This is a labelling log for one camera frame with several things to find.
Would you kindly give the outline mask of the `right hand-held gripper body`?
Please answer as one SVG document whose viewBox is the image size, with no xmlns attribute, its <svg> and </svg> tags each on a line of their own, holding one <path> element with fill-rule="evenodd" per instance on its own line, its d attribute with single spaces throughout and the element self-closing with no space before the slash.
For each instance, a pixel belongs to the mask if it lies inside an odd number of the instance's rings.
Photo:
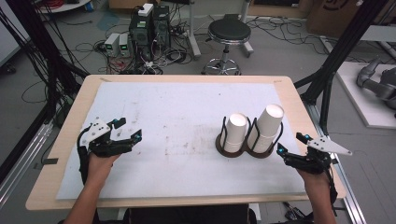
<svg viewBox="0 0 396 224">
<path fill-rule="evenodd" d="M 330 169 L 332 159 L 330 154 L 343 154 L 351 156 L 352 152 L 326 137 L 312 138 L 307 144 L 305 155 L 297 155 L 289 152 L 287 157 L 283 157 L 286 165 L 295 169 L 319 175 Z"/>
</svg>

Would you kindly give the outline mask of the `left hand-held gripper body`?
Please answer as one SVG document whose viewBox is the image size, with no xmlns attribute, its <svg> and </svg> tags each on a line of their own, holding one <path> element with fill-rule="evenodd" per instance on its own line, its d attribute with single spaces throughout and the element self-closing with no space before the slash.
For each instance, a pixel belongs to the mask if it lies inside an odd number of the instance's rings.
<svg viewBox="0 0 396 224">
<path fill-rule="evenodd" d="M 87 149 L 98 157 L 108 158 L 128 153 L 136 144 L 130 142 L 130 137 L 121 140 L 112 140 L 109 122 L 96 117 L 90 125 L 83 129 L 78 136 L 78 149 Z"/>
</svg>

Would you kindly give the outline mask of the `black double cup holder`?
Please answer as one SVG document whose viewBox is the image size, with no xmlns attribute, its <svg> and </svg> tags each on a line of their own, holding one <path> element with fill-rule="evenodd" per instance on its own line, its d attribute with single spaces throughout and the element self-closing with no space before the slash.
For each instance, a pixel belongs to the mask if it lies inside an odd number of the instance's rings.
<svg viewBox="0 0 396 224">
<path fill-rule="evenodd" d="M 278 143 L 280 137 L 283 134 L 283 123 L 280 123 L 277 134 L 270 136 L 269 142 L 265 143 L 263 146 L 259 145 L 261 136 L 258 126 L 258 119 L 247 119 L 247 124 L 247 134 L 245 135 L 244 141 L 240 144 L 240 147 L 235 152 L 230 152 L 225 148 L 227 144 L 226 137 L 228 136 L 228 128 L 226 126 L 226 118 L 223 118 L 221 131 L 215 141 L 215 146 L 219 154 L 227 158 L 236 158 L 246 152 L 254 158 L 265 159 L 273 153 L 275 145 Z"/>
</svg>

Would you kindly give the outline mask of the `stack of white paper cups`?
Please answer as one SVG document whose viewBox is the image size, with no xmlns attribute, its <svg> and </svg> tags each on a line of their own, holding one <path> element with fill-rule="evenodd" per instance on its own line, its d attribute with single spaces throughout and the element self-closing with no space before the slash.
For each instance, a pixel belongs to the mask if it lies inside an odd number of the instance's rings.
<svg viewBox="0 0 396 224">
<path fill-rule="evenodd" d="M 265 107 L 260 117 L 252 124 L 247 146 L 255 153 L 264 153 L 273 143 L 284 116 L 280 105 Z"/>
<path fill-rule="evenodd" d="M 237 152 L 245 140 L 248 119 L 244 114 L 233 113 L 228 118 L 220 137 L 220 146 L 229 153 Z"/>
</svg>

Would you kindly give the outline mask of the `person's right hand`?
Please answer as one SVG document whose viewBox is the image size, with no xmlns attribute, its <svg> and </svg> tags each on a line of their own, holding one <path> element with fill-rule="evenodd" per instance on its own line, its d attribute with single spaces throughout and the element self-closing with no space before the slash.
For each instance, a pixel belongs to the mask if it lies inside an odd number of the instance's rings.
<svg viewBox="0 0 396 224">
<path fill-rule="evenodd" d="M 330 192 L 330 181 L 324 173 L 313 175 L 300 169 L 297 172 L 303 179 L 305 191 L 309 195 Z"/>
</svg>

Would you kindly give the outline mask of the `person's left hand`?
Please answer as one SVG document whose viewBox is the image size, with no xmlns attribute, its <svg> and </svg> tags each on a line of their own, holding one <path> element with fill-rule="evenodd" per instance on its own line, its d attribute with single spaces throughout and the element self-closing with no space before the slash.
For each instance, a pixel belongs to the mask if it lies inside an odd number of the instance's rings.
<svg viewBox="0 0 396 224">
<path fill-rule="evenodd" d="M 86 187 L 101 189 L 110 174 L 113 163 L 119 158 L 119 155 L 108 158 L 101 158 L 91 153 L 89 158 L 88 177 L 85 183 Z"/>
</svg>

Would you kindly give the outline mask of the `white foam mat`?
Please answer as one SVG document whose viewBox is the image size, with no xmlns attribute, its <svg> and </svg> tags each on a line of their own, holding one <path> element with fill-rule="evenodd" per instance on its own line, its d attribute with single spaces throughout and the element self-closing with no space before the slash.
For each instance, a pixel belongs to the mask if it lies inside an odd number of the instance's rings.
<svg viewBox="0 0 396 224">
<path fill-rule="evenodd" d="M 270 104 L 283 105 L 265 83 L 105 82 L 84 123 L 124 118 L 114 140 L 136 131 L 142 140 L 117 159 L 104 199 L 203 198 L 297 195 L 303 180 L 276 154 L 226 158 L 217 152 L 222 121 L 240 112 L 257 118 Z"/>
</svg>

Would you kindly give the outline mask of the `white board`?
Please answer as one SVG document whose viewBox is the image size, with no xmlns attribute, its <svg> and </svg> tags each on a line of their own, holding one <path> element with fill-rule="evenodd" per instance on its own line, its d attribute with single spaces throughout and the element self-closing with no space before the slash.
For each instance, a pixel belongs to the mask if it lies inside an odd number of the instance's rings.
<svg viewBox="0 0 396 224">
<path fill-rule="evenodd" d="M 356 84 L 358 73 L 364 66 L 366 63 L 344 62 L 337 71 L 337 77 L 367 127 L 396 130 L 396 110 L 387 107 L 373 92 Z"/>
</svg>

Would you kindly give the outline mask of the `grey power supply unit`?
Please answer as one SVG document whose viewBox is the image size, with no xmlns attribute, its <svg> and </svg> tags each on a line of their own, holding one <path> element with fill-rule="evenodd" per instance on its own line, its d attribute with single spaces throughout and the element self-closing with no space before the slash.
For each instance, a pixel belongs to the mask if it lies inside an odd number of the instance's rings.
<svg viewBox="0 0 396 224">
<path fill-rule="evenodd" d="M 131 47 L 129 36 L 127 34 L 120 34 L 120 55 L 122 57 L 130 57 L 131 56 Z"/>
<path fill-rule="evenodd" d="M 120 52 L 120 35 L 111 34 L 105 41 L 105 48 L 109 57 L 117 57 Z"/>
</svg>

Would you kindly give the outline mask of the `black computer tower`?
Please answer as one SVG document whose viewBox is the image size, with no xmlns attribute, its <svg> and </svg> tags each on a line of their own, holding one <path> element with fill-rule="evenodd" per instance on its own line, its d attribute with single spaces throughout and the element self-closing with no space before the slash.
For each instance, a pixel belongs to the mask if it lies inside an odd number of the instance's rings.
<svg viewBox="0 0 396 224">
<path fill-rule="evenodd" d="M 134 14 L 129 26 L 129 32 L 134 46 L 134 56 L 141 61 L 151 61 L 151 44 L 153 41 L 153 23 L 151 15 Z"/>
<path fill-rule="evenodd" d="M 153 10 L 154 33 L 157 44 L 170 46 L 170 11 L 169 6 L 156 6 Z"/>
</svg>

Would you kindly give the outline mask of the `person's dark clothing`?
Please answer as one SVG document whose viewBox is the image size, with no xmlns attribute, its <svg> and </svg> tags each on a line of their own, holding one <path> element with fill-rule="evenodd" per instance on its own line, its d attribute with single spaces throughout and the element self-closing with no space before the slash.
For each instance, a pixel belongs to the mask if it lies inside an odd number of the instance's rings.
<svg viewBox="0 0 396 224">
<path fill-rule="evenodd" d="M 123 224 L 257 224 L 246 203 L 128 208 Z"/>
</svg>

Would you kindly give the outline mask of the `grey metal stand leg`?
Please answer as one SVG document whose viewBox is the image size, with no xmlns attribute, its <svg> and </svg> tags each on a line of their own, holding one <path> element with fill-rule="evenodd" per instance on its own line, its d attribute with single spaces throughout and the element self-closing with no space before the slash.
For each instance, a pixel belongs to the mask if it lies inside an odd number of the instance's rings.
<svg viewBox="0 0 396 224">
<path fill-rule="evenodd" d="M 247 22 L 248 8 L 250 2 L 251 0 L 243 0 L 243 5 L 241 8 L 241 18 L 240 18 L 242 22 Z M 253 48 L 251 47 L 248 41 L 244 44 L 244 49 L 247 53 L 247 57 L 249 57 L 254 52 Z"/>
<path fill-rule="evenodd" d="M 187 31 L 193 59 L 198 60 L 201 57 L 197 40 L 194 35 L 194 4 L 195 0 L 189 0 L 189 30 Z"/>
</svg>

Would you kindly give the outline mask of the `white box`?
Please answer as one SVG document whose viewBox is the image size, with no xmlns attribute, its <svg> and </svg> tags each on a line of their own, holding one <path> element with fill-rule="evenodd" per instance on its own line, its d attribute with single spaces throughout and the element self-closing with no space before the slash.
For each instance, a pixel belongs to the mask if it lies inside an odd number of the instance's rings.
<svg viewBox="0 0 396 224">
<path fill-rule="evenodd" d="M 138 10 L 138 15 L 139 16 L 143 16 L 143 17 L 147 17 L 150 14 L 150 12 L 152 11 L 153 8 L 154 8 L 153 4 L 146 3 Z"/>
</svg>

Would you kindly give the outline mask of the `wooden cabinet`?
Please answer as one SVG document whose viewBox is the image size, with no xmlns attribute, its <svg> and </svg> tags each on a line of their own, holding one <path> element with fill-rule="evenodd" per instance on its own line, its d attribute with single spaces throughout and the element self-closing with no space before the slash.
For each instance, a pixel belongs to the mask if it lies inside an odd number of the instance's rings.
<svg viewBox="0 0 396 224">
<path fill-rule="evenodd" d="M 314 0 L 252 0 L 248 8 L 250 16 L 305 18 Z"/>
<path fill-rule="evenodd" d="M 109 7 L 112 9 L 132 9 L 142 7 L 146 3 L 160 3 L 162 0 L 108 0 Z"/>
</svg>

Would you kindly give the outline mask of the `cardboard box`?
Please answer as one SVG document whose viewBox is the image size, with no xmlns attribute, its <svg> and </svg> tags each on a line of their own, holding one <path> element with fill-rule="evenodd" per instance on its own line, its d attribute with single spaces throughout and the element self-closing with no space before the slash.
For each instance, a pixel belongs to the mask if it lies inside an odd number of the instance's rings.
<svg viewBox="0 0 396 224">
<path fill-rule="evenodd" d="M 340 37 L 367 0 L 313 0 L 306 19 L 306 31 L 315 35 Z"/>
</svg>

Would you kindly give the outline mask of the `round white table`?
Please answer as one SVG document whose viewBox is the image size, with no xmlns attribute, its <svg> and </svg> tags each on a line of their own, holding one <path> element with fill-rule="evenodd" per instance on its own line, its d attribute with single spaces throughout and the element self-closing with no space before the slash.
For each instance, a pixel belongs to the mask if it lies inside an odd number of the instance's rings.
<svg viewBox="0 0 396 224">
<path fill-rule="evenodd" d="M 76 0 L 76 3 L 70 3 L 69 0 L 42 0 L 38 3 L 38 7 L 42 13 L 59 13 L 84 7 L 91 1 Z"/>
</svg>

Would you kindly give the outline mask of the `white shelf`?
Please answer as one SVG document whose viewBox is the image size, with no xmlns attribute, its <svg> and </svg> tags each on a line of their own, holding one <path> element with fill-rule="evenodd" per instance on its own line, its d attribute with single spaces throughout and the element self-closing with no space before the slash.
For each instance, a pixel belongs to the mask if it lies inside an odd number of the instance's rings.
<svg viewBox="0 0 396 224">
<path fill-rule="evenodd" d="M 396 26 L 371 25 L 361 40 L 396 42 Z"/>
</svg>

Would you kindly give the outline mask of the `black round stool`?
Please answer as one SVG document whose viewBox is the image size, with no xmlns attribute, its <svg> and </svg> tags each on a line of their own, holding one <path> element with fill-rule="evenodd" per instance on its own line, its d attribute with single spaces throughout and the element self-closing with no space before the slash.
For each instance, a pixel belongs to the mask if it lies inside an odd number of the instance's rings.
<svg viewBox="0 0 396 224">
<path fill-rule="evenodd" d="M 251 36 L 250 28 L 238 19 L 220 19 L 209 24 L 208 36 L 210 40 L 223 44 L 224 49 L 220 58 L 211 59 L 203 67 L 201 74 L 208 75 L 210 71 L 216 71 L 217 75 L 233 72 L 235 76 L 240 76 L 240 66 L 229 58 L 230 46 L 246 44 Z"/>
</svg>

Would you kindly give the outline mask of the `white panel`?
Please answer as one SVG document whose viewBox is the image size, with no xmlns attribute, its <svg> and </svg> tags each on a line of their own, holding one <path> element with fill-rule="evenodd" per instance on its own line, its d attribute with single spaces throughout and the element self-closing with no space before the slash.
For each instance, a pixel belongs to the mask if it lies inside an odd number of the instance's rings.
<svg viewBox="0 0 396 224">
<path fill-rule="evenodd" d="M 20 31 L 24 37 L 30 39 L 19 20 L 8 6 L 6 0 L 0 0 L 0 8 L 12 24 L 16 26 L 17 30 Z M 11 35 L 5 25 L 0 22 L 0 67 L 3 66 L 19 49 L 20 46 L 16 42 L 15 38 Z"/>
</svg>

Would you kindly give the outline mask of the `aluminium rail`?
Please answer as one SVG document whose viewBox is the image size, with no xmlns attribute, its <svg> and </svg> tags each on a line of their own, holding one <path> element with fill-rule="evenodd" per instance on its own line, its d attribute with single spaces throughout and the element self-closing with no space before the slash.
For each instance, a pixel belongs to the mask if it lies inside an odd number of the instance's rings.
<svg viewBox="0 0 396 224">
<path fill-rule="evenodd" d="M 313 121 L 315 129 L 320 136 L 325 136 L 330 138 L 330 136 L 325 133 L 325 129 L 319 124 L 320 112 L 315 105 L 309 105 L 304 103 L 305 109 Z M 346 191 L 346 196 L 342 199 L 343 209 L 346 211 L 348 220 L 350 224 L 367 224 L 366 219 L 361 211 L 360 205 L 355 197 L 353 189 L 347 180 L 347 174 L 342 166 L 342 163 L 337 154 L 332 153 L 331 157 L 335 160 L 334 171 L 338 174 L 340 181 Z"/>
<path fill-rule="evenodd" d="M 9 173 L 0 184 L 0 210 L 6 205 L 9 197 L 34 161 L 40 149 L 44 146 L 53 129 L 53 123 L 42 124 L 21 147 L 21 155 L 11 167 Z"/>
</svg>

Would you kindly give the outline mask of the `black metal frame post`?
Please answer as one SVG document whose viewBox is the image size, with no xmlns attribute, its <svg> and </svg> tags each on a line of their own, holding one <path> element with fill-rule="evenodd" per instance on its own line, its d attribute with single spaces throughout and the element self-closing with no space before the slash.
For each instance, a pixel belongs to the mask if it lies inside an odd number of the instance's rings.
<svg viewBox="0 0 396 224">
<path fill-rule="evenodd" d="M 309 84 L 307 90 L 301 94 L 302 101 L 308 106 L 314 106 L 318 97 L 322 95 L 318 126 L 325 135 L 329 134 L 328 115 L 333 78 L 387 2 L 388 0 L 363 0 L 358 12 L 341 34 L 335 47 L 319 70 L 294 83 L 296 89 Z"/>
<path fill-rule="evenodd" d="M 33 0 L 5 0 L 30 39 L 20 30 L 0 8 L 0 22 L 6 27 L 17 44 L 25 52 L 33 68 L 46 86 L 45 120 L 50 121 L 56 114 L 57 105 L 66 96 L 75 96 L 81 85 L 76 77 L 84 79 L 88 72 L 66 60 L 55 45 L 43 21 L 37 13 Z"/>
</svg>

